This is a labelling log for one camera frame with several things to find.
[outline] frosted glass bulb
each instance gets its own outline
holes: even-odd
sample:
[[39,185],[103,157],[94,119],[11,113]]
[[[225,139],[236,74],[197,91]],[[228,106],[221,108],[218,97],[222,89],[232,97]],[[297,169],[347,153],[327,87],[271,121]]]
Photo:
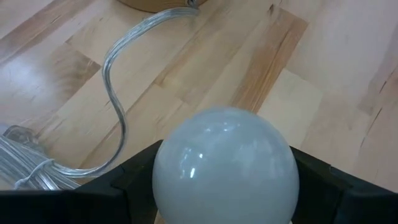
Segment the frosted glass bulb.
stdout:
[[162,143],[153,188],[168,224],[288,224],[299,174],[270,123],[248,111],[217,108],[186,120]]

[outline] wood grain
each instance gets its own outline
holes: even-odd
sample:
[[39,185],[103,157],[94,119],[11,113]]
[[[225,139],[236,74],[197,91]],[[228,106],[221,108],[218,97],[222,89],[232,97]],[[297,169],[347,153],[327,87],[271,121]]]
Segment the wood grain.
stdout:
[[[142,149],[151,145],[157,139],[166,138],[194,110],[186,103],[173,96],[172,93],[154,84],[127,112],[129,136],[125,150],[117,158],[119,164]],[[115,126],[92,153],[87,156],[83,167],[93,167],[102,164],[114,154],[120,138],[120,127]]]
[[283,69],[257,115],[271,122],[289,145],[301,149],[322,96],[318,88]]
[[289,11],[293,15],[310,22],[317,17],[325,0],[276,0],[279,7]]
[[2,64],[2,67],[7,66],[7,64],[9,63],[13,63],[14,60],[21,62],[25,66],[39,63],[45,57],[48,57],[57,48],[62,46],[72,34],[85,26],[85,24],[89,20],[91,20],[93,16],[98,13],[102,13],[104,8],[109,7],[109,3],[110,0],[93,1],[92,4],[81,10],[78,14],[71,17],[63,24],[59,24],[58,27],[54,27],[54,30],[48,35],[43,36],[43,39],[38,39],[36,44],[24,48],[24,50],[14,54],[11,58],[7,59]]
[[361,102],[358,106],[361,110],[367,114],[374,114],[374,107],[379,101],[380,94],[387,84],[388,79],[395,72],[398,64],[398,26],[392,33],[391,40],[388,44],[387,51],[384,54],[384,58],[377,69],[376,74],[368,85],[366,94],[362,97]]
[[0,63],[41,42],[94,0],[54,0],[0,39]]
[[173,91],[189,105],[198,105],[248,34],[261,20],[267,19],[264,10],[270,5],[270,1],[224,4],[156,78],[156,84]]
[[325,1],[287,69],[358,106],[387,52],[398,23],[396,8],[396,0]]
[[15,59],[0,68],[0,117],[38,131],[99,69],[68,44],[37,63]]
[[280,10],[278,18],[265,35],[266,39],[253,55],[232,102],[233,106],[258,112],[306,27],[307,23],[302,19]]
[[375,103],[354,174],[397,191],[398,69],[388,76]]
[[264,40],[264,31],[269,28],[273,19],[271,16],[269,19],[264,19],[251,32],[242,47],[236,52],[230,63],[225,66],[217,80],[197,106],[197,111],[214,106],[231,105],[234,95],[249,68],[252,55],[257,46]]
[[324,93],[300,149],[352,173],[369,120],[343,95]]
[[32,17],[52,0],[0,1],[0,39]]

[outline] coiled cord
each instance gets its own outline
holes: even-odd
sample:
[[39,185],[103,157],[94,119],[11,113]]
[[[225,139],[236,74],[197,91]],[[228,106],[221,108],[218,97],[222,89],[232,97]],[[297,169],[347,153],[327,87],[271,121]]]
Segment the coiled cord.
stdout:
[[0,136],[0,177],[9,183],[17,183],[14,186],[16,189],[24,185],[23,187],[30,189],[57,190],[74,189],[79,186],[69,178],[97,177],[101,175],[120,155],[127,136],[127,121],[124,109],[111,84],[110,71],[112,64],[127,44],[136,40],[153,27],[176,17],[197,15],[199,11],[196,9],[196,0],[188,1],[192,7],[168,9],[144,19],[123,38],[119,39],[105,56],[102,68],[104,85],[121,127],[119,146],[110,160],[101,166],[90,169],[72,169],[56,163],[38,150]]

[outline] white light bulb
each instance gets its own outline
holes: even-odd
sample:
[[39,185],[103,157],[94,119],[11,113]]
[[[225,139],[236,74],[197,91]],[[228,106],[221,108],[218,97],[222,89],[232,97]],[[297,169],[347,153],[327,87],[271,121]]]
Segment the white light bulb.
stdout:
[[162,143],[153,188],[168,224],[288,224],[299,174],[270,123],[248,111],[218,108],[186,120]]

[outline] hardwood plank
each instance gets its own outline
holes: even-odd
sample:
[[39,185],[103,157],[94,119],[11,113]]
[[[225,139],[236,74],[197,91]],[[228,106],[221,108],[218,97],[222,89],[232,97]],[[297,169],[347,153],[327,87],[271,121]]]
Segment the hardwood plank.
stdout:
[[339,93],[324,93],[300,149],[353,173],[370,117]]
[[254,30],[271,1],[225,1],[179,55],[156,78],[156,84],[197,106]]
[[[125,109],[128,110],[139,99],[156,76],[214,13],[214,10],[221,7],[221,1],[211,2],[211,4],[206,4],[209,10],[203,10],[203,13],[194,20],[168,21],[143,35],[118,57],[112,68],[111,81]],[[114,2],[111,8],[104,13],[107,15],[104,19],[101,19],[101,16],[94,18],[74,36],[84,36],[85,34],[82,33],[87,34],[87,30],[98,30],[96,35],[90,37],[93,43],[90,47],[99,49],[99,51],[92,52],[105,54],[110,47],[110,45],[104,45],[108,41],[107,39],[114,38],[112,41],[114,42],[118,38],[110,34],[110,28],[113,27],[112,29],[115,31],[117,27],[121,27],[124,32],[123,27],[133,26],[134,23],[137,24],[142,20],[135,13],[131,13],[131,10],[133,9],[123,6],[120,2]],[[118,17],[121,11],[125,11],[124,15],[130,15],[130,19],[135,22],[109,19]],[[110,35],[97,35],[105,31]],[[103,40],[103,43],[97,41],[97,38]],[[91,52],[90,49],[79,48],[81,45],[75,41],[69,41],[69,43],[85,55]],[[98,58],[98,55],[95,55],[90,54],[89,56]],[[49,154],[52,157],[63,159],[62,162],[69,166],[80,167],[87,155],[107,136],[117,122],[118,119],[104,90],[101,74],[98,72],[57,111],[55,119],[51,120],[51,124],[42,132],[40,138],[51,146]]]
[[52,2],[52,0],[0,1],[0,39],[50,2]]
[[40,43],[94,0],[54,0],[0,39],[0,63]]
[[250,33],[242,47],[236,52],[229,64],[225,66],[220,76],[206,93],[196,110],[201,111],[214,106],[229,106],[235,92],[238,90],[246,71],[249,68],[252,55],[264,39],[264,31],[272,24],[273,18],[264,19]]
[[376,99],[354,174],[398,192],[398,69],[386,80]]
[[377,106],[380,99],[381,92],[388,79],[396,70],[398,65],[398,25],[396,26],[391,40],[388,44],[387,52],[375,74],[368,85],[366,94],[362,97],[358,106],[359,109],[365,111],[367,114],[372,115],[375,113],[374,107]]
[[13,60],[0,68],[1,120],[38,131],[99,69],[68,44],[37,63]]
[[398,24],[397,8],[396,0],[325,1],[287,69],[358,106]]
[[[193,114],[193,109],[172,93],[154,84],[127,112],[129,134],[126,147],[114,163],[124,162],[170,132]],[[109,159],[117,148],[120,127],[117,125],[94,151],[87,156],[83,167],[93,167]]]
[[267,31],[267,41],[257,48],[252,57],[233,106],[258,112],[306,27],[307,23],[302,19],[280,10],[277,20]]
[[283,69],[257,115],[274,125],[289,145],[300,149],[322,96],[309,82]]
[[325,0],[276,0],[279,7],[292,13],[293,15],[310,22],[319,13],[319,8]]
[[73,33],[84,26],[93,16],[102,13],[104,8],[107,7],[109,7],[109,0],[95,0],[93,4],[90,4],[77,15],[71,17],[40,42],[37,42],[37,44],[19,54],[15,54],[15,56],[9,58],[1,66],[7,66],[8,63],[14,63],[13,61],[15,60],[21,62],[21,65],[25,67],[40,63],[40,61],[49,57],[57,48],[61,47]]

